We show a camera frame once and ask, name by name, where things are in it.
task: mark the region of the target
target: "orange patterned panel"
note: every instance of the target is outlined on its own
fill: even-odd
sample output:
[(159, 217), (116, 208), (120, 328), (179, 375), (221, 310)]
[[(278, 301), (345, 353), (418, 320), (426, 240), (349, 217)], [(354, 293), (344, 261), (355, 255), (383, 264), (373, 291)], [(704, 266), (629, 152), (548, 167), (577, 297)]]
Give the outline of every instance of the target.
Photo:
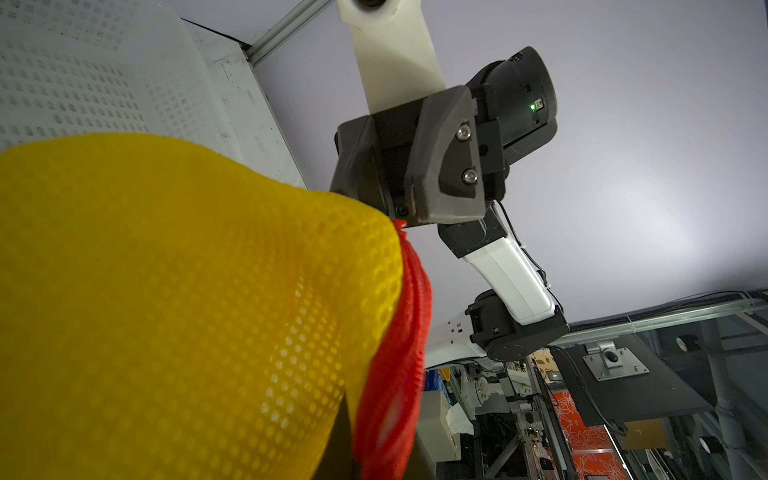
[(611, 480), (627, 480), (605, 429), (584, 425), (570, 393), (557, 392), (554, 397), (559, 403), (555, 408), (580, 478), (606, 475)]

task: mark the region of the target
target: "white ceiling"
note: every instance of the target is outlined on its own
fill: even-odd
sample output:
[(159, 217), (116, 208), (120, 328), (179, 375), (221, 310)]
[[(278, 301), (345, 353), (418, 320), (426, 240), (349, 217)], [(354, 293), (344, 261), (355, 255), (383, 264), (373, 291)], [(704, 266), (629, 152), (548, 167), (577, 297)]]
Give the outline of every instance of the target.
[(254, 43), (300, 0), (165, 0), (190, 22)]
[[(448, 85), (532, 45), (559, 132), (516, 163), (504, 200), (569, 321), (768, 285), (768, 28), (763, 0), (424, 0)], [(366, 101), (328, 8), (258, 68), (296, 162), (328, 188), (333, 135)], [(434, 227), (411, 229), (454, 316), (485, 281)]]

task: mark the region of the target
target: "white perforated panel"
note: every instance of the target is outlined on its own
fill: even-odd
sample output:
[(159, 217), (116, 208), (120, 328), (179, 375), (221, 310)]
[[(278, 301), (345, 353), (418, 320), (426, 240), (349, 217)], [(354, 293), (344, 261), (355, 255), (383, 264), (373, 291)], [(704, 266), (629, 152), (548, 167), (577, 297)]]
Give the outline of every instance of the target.
[(2, 150), (71, 134), (150, 131), (119, 67), (0, 41), (0, 108), (17, 111), (16, 122), (0, 123)]
[(0, 16), (117, 51), (136, 0), (0, 0)]
[(242, 157), (185, 22), (162, 0), (0, 0), (0, 151), (101, 132)]

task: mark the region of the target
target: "metal mounting plate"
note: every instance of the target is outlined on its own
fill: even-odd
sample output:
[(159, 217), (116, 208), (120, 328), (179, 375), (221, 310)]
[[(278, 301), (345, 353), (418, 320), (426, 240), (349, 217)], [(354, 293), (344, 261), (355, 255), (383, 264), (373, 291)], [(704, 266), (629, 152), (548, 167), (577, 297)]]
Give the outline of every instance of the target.
[(617, 352), (621, 355), (623, 365), (612, 369), (605, 365), (605, 361), (600, 353), (583, 357), (587, 367), (589, 367), (592, 375), (594, 375), (598, 382), (648, 373), (648, 368), (628, 348), (618, 349)]

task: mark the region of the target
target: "black bracket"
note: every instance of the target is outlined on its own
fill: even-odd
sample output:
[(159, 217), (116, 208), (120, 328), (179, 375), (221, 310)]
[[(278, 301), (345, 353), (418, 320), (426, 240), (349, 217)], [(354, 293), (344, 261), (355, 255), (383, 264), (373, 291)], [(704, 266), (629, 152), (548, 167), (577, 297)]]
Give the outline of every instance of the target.
[[(458, 134), (462, 127), (469, 135)], [(341, 124), (336, 145), (332, 192), (408, 227), (485, 216), (475, 106), (466, 86)], [(476, 180), (467, 181), (469, 170)]]
[(493, 290), (478, 295), (465, 314), (472, 319), (475, 331), (469, 339), (480, 345), (489, 359), (497, 362), (525, 358), (571, 331), (559, 306), (554, 308), (554, 315), (548, 319), (530, 325), (515, 322)]
[(507, 236), (507, 230), (502, 225), (493, 203), (488, 203), (482, 220), (453, 225), (440, 224), (437, 226), (437, 233), (456, 258), (462, 258), (467, 253)]

